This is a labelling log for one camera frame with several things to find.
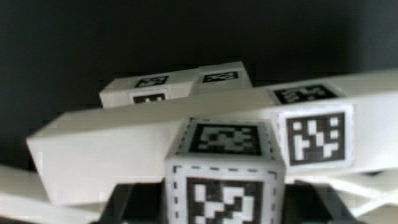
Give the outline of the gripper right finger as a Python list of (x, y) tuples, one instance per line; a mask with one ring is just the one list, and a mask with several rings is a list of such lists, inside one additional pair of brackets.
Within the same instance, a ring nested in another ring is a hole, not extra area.
[(283, 224), (360, 224), (329, 184), (287, 185)]

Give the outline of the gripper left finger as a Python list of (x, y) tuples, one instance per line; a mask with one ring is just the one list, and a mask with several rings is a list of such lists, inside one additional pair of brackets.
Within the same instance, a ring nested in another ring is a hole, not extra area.
[(164, 183), (120, 184), (91, 224), (168, 224)]

